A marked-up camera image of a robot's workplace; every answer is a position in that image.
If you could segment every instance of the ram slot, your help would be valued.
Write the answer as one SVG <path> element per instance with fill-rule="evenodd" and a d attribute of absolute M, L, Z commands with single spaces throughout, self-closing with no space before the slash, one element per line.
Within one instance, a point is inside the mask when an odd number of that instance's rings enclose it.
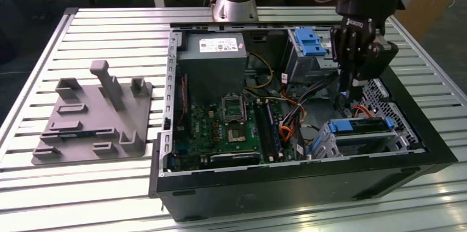
<path fill-rule="evenodd" d="M 272 112 L 272 106 L 270 103 L 265 103 L 265 109 L 268 111 L 268 124 L 269 124 L 269 128 L 270 128 L 270 138 L 273 141 L 273 144 L 276 146 L 276 151 L 277 151 L 277 156 L 282 157 L 282 146 L 280 144 L 280 137 L 278 137 L 278 131 L 277 131 L 277 126 L 274 124 L 274 119 L 273 119 L 273 112 Z"/>
<path fill-rule="evenodd" d="M 256 117 L 256 127 L 261 143 L 262 159 L 264 161 L 272 162 L 274 160 L 274 149 L 272 147 L 272 138 L 268 127 L 266 113 L 262 112 L 262 106 L 254 104 L 254 117 Z"/>

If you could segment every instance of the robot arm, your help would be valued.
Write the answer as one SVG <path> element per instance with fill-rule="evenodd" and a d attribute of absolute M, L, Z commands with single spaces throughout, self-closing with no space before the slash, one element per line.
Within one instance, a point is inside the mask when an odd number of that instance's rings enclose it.
<path fill-rule="evenodd" d="M 361 98 L 369 79 L 382 73 L 398 52 L 384 39 L 386 18 L 404 9 L 406 0 L 337 0 L 340 26 L 330 29 L 332 59 L 338 67 L 338 91 L 349 100 Z"/>
<path fill-rule="evenodd" d="M 386 18 L 409 0 L 337 0 L 341 23 L 330 29 L 332 59 L 338 68 L 338 91 L 358 100 L 369 79 L 377 78 L 397 54 L 384 40 Z M 214 21 L 257 21 L 254 0 L 217 0 Z"/>

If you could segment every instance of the sticker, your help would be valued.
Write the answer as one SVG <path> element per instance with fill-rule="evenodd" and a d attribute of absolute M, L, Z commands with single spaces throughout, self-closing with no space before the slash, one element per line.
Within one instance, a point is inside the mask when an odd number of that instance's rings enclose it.
<path fill-rule="evenodd" d="M 224 51 L 238 51 L 236 38 L 201 39 L 198 41 L 200 53 L 220 53 Z"/>
<path fill-rule="evenodd" d="M 286 78 L 288 78 L 288 75 L 285 73 L 282 73 L 280 75 L 281 83 L 286 84 Z"/>
<path fill-rule="evenodd" d="M 300 145 L 297 145 L 297 152 L 302 155 L 304 154 L 304 149 Z"/>

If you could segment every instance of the slotted metal table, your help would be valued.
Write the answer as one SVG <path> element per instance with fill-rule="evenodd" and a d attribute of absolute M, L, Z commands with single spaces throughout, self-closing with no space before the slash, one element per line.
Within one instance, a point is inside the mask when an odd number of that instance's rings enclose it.
<path fill-rule="evenodd" d="M 380 199 L 174 223 L 158 199 L 146 198 L 151 145 L 137 160 L 34 166 L 38 142 L 61 77 L 81 85 L 103 59 L 121 83 L 143 76 L 154 85 L 146 138 L 161 123 L 170 22 L 209 22 L 206 8 L 79 9 L 67 12 L 0 128 L 0 231 L 453 231 L 467 225 L 467 98 L 396 19 L 386 40 L 390 63 L 458 163 L 420 177 Z M 261 21 L 332 21 L 333 8 L 258 8 Z"/>

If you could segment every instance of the open computer tower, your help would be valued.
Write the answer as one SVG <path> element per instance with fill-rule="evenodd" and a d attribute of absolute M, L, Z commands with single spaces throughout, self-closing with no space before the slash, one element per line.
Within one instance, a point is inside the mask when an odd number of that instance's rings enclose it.
<path fill-rule="evenodd" d="M 341 100 L 329 51 L 325 25 L 172 26 L 149 197 L 176 221 L 376 198 L 456 161 L 389 67 Z"/>

